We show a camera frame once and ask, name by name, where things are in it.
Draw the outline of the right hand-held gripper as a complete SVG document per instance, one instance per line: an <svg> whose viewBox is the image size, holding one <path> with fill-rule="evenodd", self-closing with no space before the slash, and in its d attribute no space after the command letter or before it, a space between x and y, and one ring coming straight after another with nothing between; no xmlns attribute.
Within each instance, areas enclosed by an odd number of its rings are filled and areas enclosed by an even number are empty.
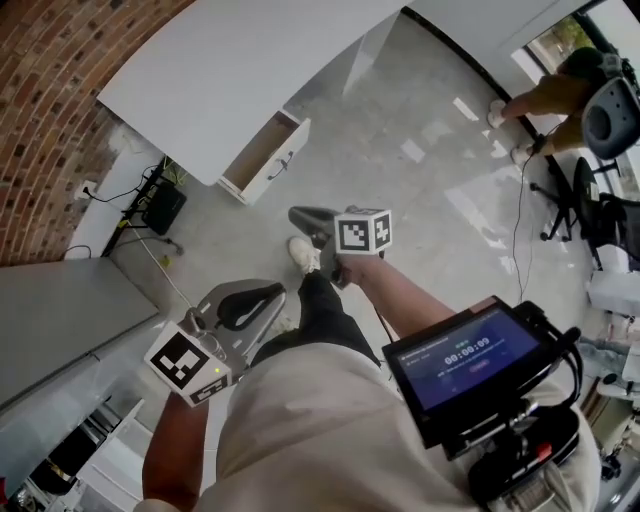
<svg viewBox="0 0 640 512"><path fill-rule="evenodd" d="M344 288L340 256L383 257L392 245L392 212L389 209L350 207L345 212L311 206L293 206L289 221L315 248L322 249L322 272L338 288Z"/></svg>

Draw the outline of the black chest rig mount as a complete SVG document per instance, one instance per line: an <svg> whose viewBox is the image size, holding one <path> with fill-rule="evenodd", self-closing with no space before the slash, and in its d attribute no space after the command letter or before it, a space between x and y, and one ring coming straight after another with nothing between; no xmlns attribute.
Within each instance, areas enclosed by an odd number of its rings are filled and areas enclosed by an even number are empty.
<svg viewBox="0 0 640 512"><path fill-rule="evenodd" d="M468 479L472 497L488 512L534 512L559 495L551 474L579 444L579 418L573 406L584 374L577 349L579 329L572 327L563 334L566 344L560 358L539 384L566 364L573 380L567 397L544 405L531 396L538 384L505 412L442 445L450 460L481 449Z"/></svg>

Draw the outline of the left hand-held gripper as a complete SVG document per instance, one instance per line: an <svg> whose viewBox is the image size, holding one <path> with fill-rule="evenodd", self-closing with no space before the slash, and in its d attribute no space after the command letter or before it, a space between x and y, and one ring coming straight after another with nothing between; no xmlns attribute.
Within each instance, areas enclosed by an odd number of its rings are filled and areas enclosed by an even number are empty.
<svg viewBox="0 0 640 512"><path fill-rule="evenodd" d="M179 322L169 321L144 362L189 406L197 407L236 384L247 372L245 356L265 336L286 302L272 280L222 283Z"/></svg>

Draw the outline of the grey metal cabinet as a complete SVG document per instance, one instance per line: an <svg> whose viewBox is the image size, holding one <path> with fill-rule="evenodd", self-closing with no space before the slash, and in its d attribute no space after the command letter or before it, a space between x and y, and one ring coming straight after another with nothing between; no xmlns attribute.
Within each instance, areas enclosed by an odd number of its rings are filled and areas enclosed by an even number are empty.
<svg viewBox="0 0 640 512"><path fill-rule="evenodd" d="M0 268L0 479L7 493L138 368L163 324L109 259Z"/></svg>

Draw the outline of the white storage box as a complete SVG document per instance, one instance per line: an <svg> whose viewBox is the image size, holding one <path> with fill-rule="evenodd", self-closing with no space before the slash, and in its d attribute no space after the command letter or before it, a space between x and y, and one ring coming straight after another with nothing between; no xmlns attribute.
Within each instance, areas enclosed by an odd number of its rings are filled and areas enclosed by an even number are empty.
<svg viewBox="0 0 640 512"><path fill-rule="evenodd" d="M588 283L587 294L595 309L640 316L640 272L596 271Z"/></svg>

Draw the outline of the white desk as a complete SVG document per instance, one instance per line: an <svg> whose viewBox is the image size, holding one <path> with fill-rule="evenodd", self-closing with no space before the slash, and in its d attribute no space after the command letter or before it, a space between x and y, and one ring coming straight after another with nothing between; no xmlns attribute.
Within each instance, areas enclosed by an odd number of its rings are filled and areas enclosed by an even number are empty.
<svg viewBox="0 0 640 512"><path fill-rule="evenodd" d="M202 184L218 184L290 98L407 1L195 0L99 100Z"/></svg>

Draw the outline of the black office chair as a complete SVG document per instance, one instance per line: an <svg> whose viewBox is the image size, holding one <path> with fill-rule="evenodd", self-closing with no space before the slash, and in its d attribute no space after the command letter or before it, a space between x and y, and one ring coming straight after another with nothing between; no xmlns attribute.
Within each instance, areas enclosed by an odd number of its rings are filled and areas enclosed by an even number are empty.
<svg viewBox="0 0 640 512"><path fill-rule="evenodd" d="M556 166L550 168L555 178L555 193L536 183L529 189L557 207L551 229L540 239L552 239L560 226L566 228L564 242L572 240L572 228L580 227L580 236L592 251L605 245L624 251L640 265L640 201L632 201L602 192L596 176L616 170L616 158L640 140L640 101L629 82L613 78L589 100L580 117L581 133L587 148L606 163L597 169L579 158L573 181L568 182Z"/></svg>

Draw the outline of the white framed window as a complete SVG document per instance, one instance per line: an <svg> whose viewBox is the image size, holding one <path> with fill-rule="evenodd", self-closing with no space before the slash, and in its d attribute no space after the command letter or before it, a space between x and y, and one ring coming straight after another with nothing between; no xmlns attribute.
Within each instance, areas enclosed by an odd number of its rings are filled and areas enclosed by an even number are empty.
<svg viewBox="0 0 640 512"><path fill-rule="evenodd" d="M617 53L640 72L640 20L623 0L605 0L566 16L513 52L511 58L537 82L583 47Z"/></svg>

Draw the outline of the black baseboard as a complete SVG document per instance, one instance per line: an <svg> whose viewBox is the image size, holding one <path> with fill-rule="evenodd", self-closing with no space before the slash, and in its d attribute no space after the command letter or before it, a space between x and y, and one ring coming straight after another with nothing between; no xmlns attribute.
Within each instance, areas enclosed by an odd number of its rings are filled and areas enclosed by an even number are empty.
<svg viewBox="0 0 640 512"><path fill-rule="evenodd" d="M545 74L526 49L549 27L558 0L414 0L404 11L508 101Z"/></svg>

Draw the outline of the person's right forearm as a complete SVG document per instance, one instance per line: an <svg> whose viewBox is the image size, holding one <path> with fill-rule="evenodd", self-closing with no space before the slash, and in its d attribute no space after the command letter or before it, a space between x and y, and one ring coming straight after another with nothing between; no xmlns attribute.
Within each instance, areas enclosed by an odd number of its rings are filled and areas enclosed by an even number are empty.
<svg viewBox="0 0 640 512"><path fill-rule="evenodd" d="M342 255L347 279L358 285L395 333L408 337L452 317L455 312L374 255Z"/></svg>

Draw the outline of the person's beige shirt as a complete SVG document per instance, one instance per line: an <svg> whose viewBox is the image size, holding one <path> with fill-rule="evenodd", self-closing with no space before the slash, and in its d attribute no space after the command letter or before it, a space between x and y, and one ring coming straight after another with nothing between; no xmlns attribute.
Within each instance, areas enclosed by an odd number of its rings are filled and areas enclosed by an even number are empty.
<svg viewBox="0 0 640 512"><path fill-rule="evenodd" d="M409 411L366 356L328 343L285 350L235 387L191 512L481 512L469 453L426 449ZM144 499L134 512L180 512Z"/></svg>

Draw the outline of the black field monitor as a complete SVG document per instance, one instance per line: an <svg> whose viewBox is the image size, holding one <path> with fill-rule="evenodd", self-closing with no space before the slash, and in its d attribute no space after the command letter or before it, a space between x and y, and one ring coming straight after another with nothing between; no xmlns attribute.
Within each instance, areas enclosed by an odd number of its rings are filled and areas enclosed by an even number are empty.
<svg viewBox="0 0 640 512"><path fill-rule="evenodd" d="M460 438L505 412L560 358L563 332L531 301L491 296L383 348L422 443Z"/></svg>

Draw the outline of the black router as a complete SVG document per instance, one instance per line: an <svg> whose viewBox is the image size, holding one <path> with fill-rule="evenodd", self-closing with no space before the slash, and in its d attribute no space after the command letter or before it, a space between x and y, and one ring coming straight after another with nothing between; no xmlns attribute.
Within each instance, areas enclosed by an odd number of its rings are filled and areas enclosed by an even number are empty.
<svg viewBox="0 0 640 512"><path fill-rule="evenodd" d="M187 201L173 184L161 183L141 213L142 222L157 235L165 235Z"/></svg>

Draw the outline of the person's left forearm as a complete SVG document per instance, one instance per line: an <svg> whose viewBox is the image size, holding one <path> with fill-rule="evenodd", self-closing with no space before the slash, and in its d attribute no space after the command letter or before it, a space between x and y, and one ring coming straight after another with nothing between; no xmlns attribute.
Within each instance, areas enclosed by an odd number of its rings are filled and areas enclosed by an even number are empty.
<svg viewBox="0 0 640 512"><path fill-rule="evenodd" d="M191 512L200 496L208 406L190 406L170 393L142 469L143 498Z"/></svg>

